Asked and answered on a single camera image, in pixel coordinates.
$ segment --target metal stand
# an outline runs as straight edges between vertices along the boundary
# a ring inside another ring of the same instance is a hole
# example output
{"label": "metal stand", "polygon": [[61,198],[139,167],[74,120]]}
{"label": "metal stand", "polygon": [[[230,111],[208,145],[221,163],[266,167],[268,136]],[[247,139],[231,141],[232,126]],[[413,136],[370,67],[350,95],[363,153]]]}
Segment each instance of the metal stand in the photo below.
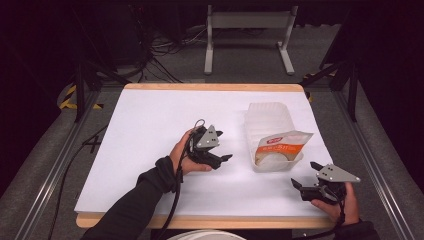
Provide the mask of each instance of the metal stand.
{"label": "metal stand", "polygon": [[122,83],[123,85],[131,83],[127,79],[119,76],[111,70],[108,70],[94,62],[82,60],[76,70],[75,84],[77,87],[77,116],[75,122],[78,122],[85,112],[85,84],[90,91],[100,91],[102,83],[97,72],[101,72],[110,79]]}
{"label": "metal stand", "polygon": [[287,45],[296,14],[297,6],[292,7],[291,11],[285,12],[212,12],[212,6],[208,5],[208,45],[204,73],[206,75],[212,74],[213,28],[283,28],[285,29],[285,37],[283,41],[277,42],[277,47],[287,74],[293,75],[294,69],[287,53]]}
{"label": "metal stand", "polygon": [[336,71],[334,78],[330,82],[331,91],[341,91],[343,86],[350,80],[349,95],[347,101],[347,110],[352,121],[356,122],[355,107],[356,107],[356,93],[358,88],[358,70],[353,61],[343,61],[335,63],[322,71],[311,75],[306,74],[303,81],[299,83],[302,87],[327,76]]}

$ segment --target person's hand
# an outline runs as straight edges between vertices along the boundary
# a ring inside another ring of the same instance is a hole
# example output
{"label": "person's hand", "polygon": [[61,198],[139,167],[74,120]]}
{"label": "person's hand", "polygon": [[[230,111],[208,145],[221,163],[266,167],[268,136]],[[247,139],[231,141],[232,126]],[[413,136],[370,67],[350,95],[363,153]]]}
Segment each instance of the person's hand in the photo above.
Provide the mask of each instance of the person's hand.
{"label": "person's hand", "polygon": [[[359,222],[359,207],[358,201],[356,200],[355,192],[353,191],[352,183],[345,183],[346,186],[346,198],[344,200],[344,212],[345,222],[342,226],[354,224]],[[337,222],[340,217],[340,206],[339,204],[330,205],[318,199],[311,201],[312,205],[326,212],[333,222]]]}
{"label": "person's hand", "polygon": [[[172,165],[174,166],[174,174],[177,173],[177,168],[178,168],[178,162],[180,161],[181,158],[181,153],[184,151],[184,146],[190,136],[190,132],[192,131],[192,129],[188,130],[183,137],[181,138],[181,140],[175,144],[174,149],[172,149],[171,153],[169,154],[169,157],[172,160]],[[189,172],[193,172],[193,171],[200,171],[200,172],[209,172],[212,170],[212,167],[207,165],[207,164],[198,164],[193,162],[189,157],[185,156],[182,163],[181,163],[181,167],[183,169],[183,174],[186,175]]]}

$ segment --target black cable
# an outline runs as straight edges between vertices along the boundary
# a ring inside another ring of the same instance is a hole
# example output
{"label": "black cable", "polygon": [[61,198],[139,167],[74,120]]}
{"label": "black cable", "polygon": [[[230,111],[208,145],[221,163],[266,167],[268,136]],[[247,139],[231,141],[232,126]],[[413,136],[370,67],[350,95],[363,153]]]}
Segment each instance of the black cable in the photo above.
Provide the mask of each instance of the black cable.
{"label": "black cable", "polygon": [[154,67],[156,67],[163,75],[167,76],[171,82],[175,82],[175,80],[171,76],[169,76],[166,72],[164,72],[162,69],[160,69],[156,64],[154,64],[152,62],[150,62],[150,64],[152,64]]}
{"label": "black cable", "polygon": [[331,189],[327,188],[327,191],[336,199],[337,203],[340,206],[340,217],[337,220],[336,225],[328,231],[325,231],[325,232],[322,232],[322,233],[317,233],[317,234],[314,234],[314,235],[311,235],[311,236],[297,237],[297,238],[293,238],[292,240],[310,240],[310,239],[317,239],[317,238],[325,237],[325,236],[333,234],[334,231],[344,223],[344,221],[345,221],[344,207],[345,206],[344,206],[343,201],[340,200],[337,197],[337,195]]}
{"label": "black cable", "polygon": [[150,48],[150,51],[152,52],[153,57],[155,57],[155,56],[156,57],[165,56],[165,55],[169,54],[171,51],[173,51],[175,48],[178,47],[173,41],[169,40],[168,38],[165,38],[165,39],[168,39],[167,42],[163,42],[162,39],[164,39],[164,38],[165,37],[163,37],[163,35],[161,35],[161,34],[159,36],[156,36],[154,38],[153,42],[159,40],[160,41],[159,42],[159,45],[163,45],[163,47],[167,47],[167,50],[166,51],[157,50],[156,49],[157,47],[154,47],[157,44],[153,44],[152,43],[151,48]]}
{"label": "black cable", "polygon": [[193,132],[195,131],[195,129],[197,127],[197,123],[199,123],[200,121],[203,121],[201,126],[203,126],[205,124],[205,120],[203,120],[203,119],[199,119],[194,124],[194,128],[191,131],[190,136],[189,136],[189,138],[187,139],[187,141],[184,145],[183,151],[181,152],[181,157],[180,157],[180,160],[178,161],[177,173],[175,175],[175,180],[176,180],[177,186],[176,186],[176,190],[175,190],[174,202],[172,203],[172,208],[171,208],[171,211],[169,212],[168,218],[166,219],[165,224],[163,225],[162,229],[159,231],[159,233],[154,238],[155,240],[160,240],[160,238],[162,237],[162,235],[165,233],[166,229],[168,228],[169,223],[172,220],[172,217],[174,216],[174,212],[175,212],[175,209],[177,208],[177,204],[178,204],[178,199],[180,197],[181,183],[183,182],[183,169],[182,169],[183,159],[185,157],[187,157],[187,155],[185,155],[185,153],[187,152],[187,149],[189,149],[189,147],[190,147],[189,145],[190,145],[191,139],[193,138]]}
{"label": "black cable", "polygon": [[143,77],[144,77],[144,71],[143,71],[143,70],[141,70],[141,72],[140,72],[140,77],[138,78],[137,83],[141,83],[141,80],[143,79]]}
{"label": "black cable", "polygon": [[[178,43],[174,43],[172,40],[169,40],[167,42],[161,42],[161,44],[159,45],[163,45],[163,47],[168,47],[168,50],[166,51],[160,51],[160,50],[156,50],[155,49],[155,44],[152,44],[152,53],[159,53],[159,54],[154,54],[154,56],[165,56],[167,54],[176,54],[179,51],[183,50],[185,47],[187,46],[193,46],[195,44],[197,44],[198,42],[200,42],[200,40],[196,40],[196,39],[201,39],[203,38],[203,36],[206,34],[206,28],[203,29],[202,31],[198,32],[198,33],[193,33],[192,36],[193,37],[189,37],[189,34],[186,33],[184,36],[184,39],[182,40],[181,44]],[[162,39],[162,36],[158,36],[154,39],[154,41],[156,41],[156,39]]]}
{"label": "black cable", "polygon": [[153,57],[153,60],[156,63],[158,63],[165,70],[165,72],[167,72],[169,74],[169,76],[171,76],[175,81],[177,81],[179,83],[183,83],[181,80],[179,80],[178,78],[174,77],[174,75],[172,75],[155,57]]}
{"label": "black cable", "polygon": [[[146,23],[145,17],[143,18],[142,12],[144,12],[143,8],[140,6],[135,5],[128,5],[128,9],[131,13],[131,18],[134,23],[135,32],[138,37],[140,51],[143,53],[145,50],[148,50],[151,46],[151,39],[150,39],[150,29],[148,28],[148,24]],[[149,54],[145,53],[147,56],[144,58],[143,56],[140,56],[140,62],[142,68],[146,66]]]}
{"label": "black cable", "polygon": [[163,79],[163,78],[161,78],[161,77],[158,77],[158,76],[156,76],[154,73],[152,73],[147,67],[146,67],[146,70],[149,72],[149,73],[151,73],[153,76],[155,76],[157,79],[160,79],[160,80],[163,80],[163,81],[165,81],[165,82],[169,82],[169,83],[172,83],[172,81],[170,81],[170,80],[166,80],[166,79]]}
{"label": "black cable", "polygon": [[59,196],[58,196],[57,203],[56,203],[56,210],[55,210],[55,214],[54,214],[54,217],[53,217],[53,222],[52,222],[52,224],[50,226],[49,236],[48,236],[47,239],[50,240],[52,238],[52,235],[53,235],[54,226],[56,224],[57,215],[59,213],[60,200],[62,198],[63,186],[65,185],[66,175],[68,174],[68,171],[69,171],[69,168],[71,167],[72,162],[74,161],[74,159],[76,158],[76,156],[78,155],[78,153],[87,145],[87,143],[89,143],[100,132],[102,132],[104,129],[106,129],[108,127],[108,125],[109,124],[107,124],[106,126],[104,126],[103,128],[101,128],[93,136],[91,136],[90,138],[88,138],[87,140],[85,140],[84,142],[82,142],[81,146],[78,148],[78,150],[74,153],[74,155],[72,156],[71,160],[69,161],[68,166],[66,167],[66,170],[63,173],[62,182],[60,184]]}
{"label": "black cable", "polygon": [[[137,75],[139,72],[143,71],[143,68],[145,67],[145,63],[140,63],[136,66],[136,68],[130,72],[127,73],[122,73],[122,74],[118,74],[117,72],[114,72],[116,75],[123,77],[123,78],[130,78],[133,77],[135,75]],[[114,81],[114,79],[108,77],[108,76],[99,76],[102,80],[104,81]]]}

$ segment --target person's arm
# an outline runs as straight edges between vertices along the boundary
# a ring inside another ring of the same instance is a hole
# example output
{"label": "person's arm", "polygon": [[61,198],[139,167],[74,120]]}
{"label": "person's arm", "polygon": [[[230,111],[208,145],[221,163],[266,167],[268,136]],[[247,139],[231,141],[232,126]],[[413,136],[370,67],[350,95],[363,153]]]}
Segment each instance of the person's arm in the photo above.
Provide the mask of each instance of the person's arm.
{"label": "person's arm", "polygon": [[[312,205],[326,212],[333,222],[340,217],[340,206],[330,205],[314,199]],[[379,240],[372,222],[361,221],[359,218],[358,200],[351,183],[346,183],[346,198],[344,200],[345,221],[341,227],[334,230],[334,240]]]}
{"label": "person's arm", "polygon": [[[156,162],[155,168],[142,173],[136,187],[120,198],[81,239],[136,239],[149,224],[163,193],[175,189],[176,169],[189,134],[190,130],[175,145],[169,156]],[[212,170],[210,166],[196,164],[188,157],[184,158],[182,169],[184,174]]]}

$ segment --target cable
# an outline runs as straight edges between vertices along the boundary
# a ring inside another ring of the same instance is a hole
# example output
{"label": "cable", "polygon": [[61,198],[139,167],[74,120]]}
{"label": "cable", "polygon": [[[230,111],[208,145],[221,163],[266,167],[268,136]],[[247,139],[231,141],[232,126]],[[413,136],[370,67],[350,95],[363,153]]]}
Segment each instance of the cable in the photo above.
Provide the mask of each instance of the cable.
{"label": "cable", "polygon": [[322,233],[317,233],[317,234],[314,234],[314,235],[311,235],[311,236],[304,236],[304,237],[297,237],[297,238],[293,238],[293,240],[310,240],[310,239],[316,239],[316,238],[321,238],[321,237],[325,237],[325,236],[328,236],[328,235],[331,235],[331,234],[333,234],[334,233],[334,231],[337,229],[337,228],[339,228],[343,223],[344,223],[344,221],[345,221],[345,212],[344,212],[344,203],[343,203],[343,201],[342,200],[340,200],[338,197],[337,197],[337,195],[331,190],[331,189],[329,189],[329,188],[327,188],[327,191],[328,191],[328,193],[330,193],[336,200],[337,200],[337,203],[339,204],[339,206],[340,206],[340,217],[339,217],[339,219],[337,220],[337,223],[336,223],[336,225],[332,228],[332,229],[330,229],[330,230],[328,230],[328,231],[325,231],[325,232],[322,232]]}
{"label": "cable", "polygon": [[143,77],[144,77],[144,71],[142,69],[141,72],[140,72],[140,77],[138,78],[137,83],[141,83],[141,80],[143,79]]}
{"label": "cable", "polygon": [[[135,75],[137,75],[139,72],[141,72],[141,71],[143,71],[143,68],[146,66],[146,64],[145,63],[140,63],[140,64],[138,64],[137,66],[136,66],[136,68],[134,69],[134,70],[132,70],[132,71],[130,71],[130,72],[127,72],[127,73],[122,73],[122,74],[119,74],[119,73],[117,73],[117,72],[115,72],[115,71],[113,71],[116,75],[118,75],[118,76],[120,76],[120,77],[123,77],[123,78],[130,78],[130,77],[133,77],[133,76],[135,76]],[[114,79],[112,79],[112,78],[110,78],[110,77],[108,77],[108,76],[99,76],[102,80],[104,80],[104,81],[113,81]]]}
{"label": "cable", "polygon": [[155,57],[153,57],[153,60],[158,63],[164,70],[166,73],[169,74],[169,76],[171,76],[175,81],[179,82],[179,83],[183,83],[181,80],[179,80],[178,78],[174,77]]}
{"label": "cable", "polygon": [[187,155],[185,155],[185,153],[187,152],[187,149],[189,148],[190,141],[193,138],[193,132],[196,130],[197,124],[199,122],[203,122],[202,125],[200,125],[200,126],[203,126],[205,124],[205,120],[203,120],[203,119],[197,120],[197,122],[194,124],[193,130],[191,130],[191,132],[190,132],[189,138],[187,139],[187,141],[184,145],[184,149],[181,152],[181,157],[180,157],[180,160],[178,161],[177,173],[175,175],[175,180],[176,180],[177,186],[176,186],[176,190],[175,190],[174,202],[172,203],[172,208],[171,208],[171,211],[169,212],[168,218],[166,219],[165,224],[163,225],[160,232],[155,236],[155,238],[154,238],[155,240],[160,240],[162,235],[165,233],[166,229],[169,226],[169,223],[172,220],[172,217],[174,216],[175,209],[177,208],[178,199],[180,197],[180,192],[181,192],[181,183],[183,182],[182,162],[183,162],[183,159],[187,156]]}
{"label": "cable", "polygon": [[150,62],[150,64],[152,64],[154,67],[156,67],[162,74],[164,74],[165,76],[167,76],[170,80],[171,83],[175,82],[174,79],[169,76],[166,72],[164,72],[162,69],[160,69],[156,64]]}
{"label": "cable", "polygon": [[[166,38],[167,39],[166,42],[161,41],[157,45],[152,44],[151,51],[153,53],[159,53],[159,54],[154,54],[154,56],[165,56],[167,54],[176,54],[187,46],[192,46],[192,45],[194,45],[198,42],[206,42],[206,41],[200,40],[200,38],[202,38],[204,36],[205,31],[206,31],[206,27],[204,27],[201,31],[197,32],[194,35],[194,37],[190,37],[190,38],[188,37],[188,34],[186,34],[186,36],[184,37],[184,39],[181,42],[181,45],[176,44],[173,41]],[[168,50],[167,51],[156,50],[157,48],[163,48],[163,47],[168,47]]]}
{"label": "cable", "polygon": [[146,70],[149,72],[149,73],[151,73],[153,76],[155,76],[157,79],[160,79],[160,80],[163,80],[163,81],[165,81],[165,82],[169,82],[169,83],[172,83],[172,81],[170,81],[170,80],[166,80],[166,79],[164,79],[164,78],[161,78],[161,77],[158,77],[158,76],[156,76],[154,73],[152,73],[147,67],[146,67]]}
{"label": "cable", "polygon": [[63,173],[63,177],[62,177],[62,182],[60,184],[60,190],[59,190],[59,196],[57,199],[57,203],[56,203],[56,210],[55,210],[55,214],[53,217],[53,222],[50,226],[50,232],[49,232],[49,236],[47,239],[51,239],[52,235],[53,235],[53,230],[54,230],[54,226],[56,224],[56,219],[57,219],[57,215],[59,213],[59,207],[60,207],[60,200],[62,198],[62,192],[63,192],[63,186],[65,185],[65,180],[66,180],[66,175],[68,174],[68,170],[71,167],[72,162],[74,161],[74,159],[76,158],[76,156],[78,155],[78,153],[87,145],[87,143],[89,143],[93,138],[95,138],[100,132],[102,132],[104,129],[106,129],[108,127],[109,124],[107,124],[106,126],[102,127],[99,131],[97,131],[93,136],[91,136],[90,138],[88,138],[87,140],[85,140],[84,142],[82,142],[81,146],[78,148],[78,150],[74,153],[74,155],[72,156],[71,160],[68,163],[68,166],[66,167],[65,172]]}

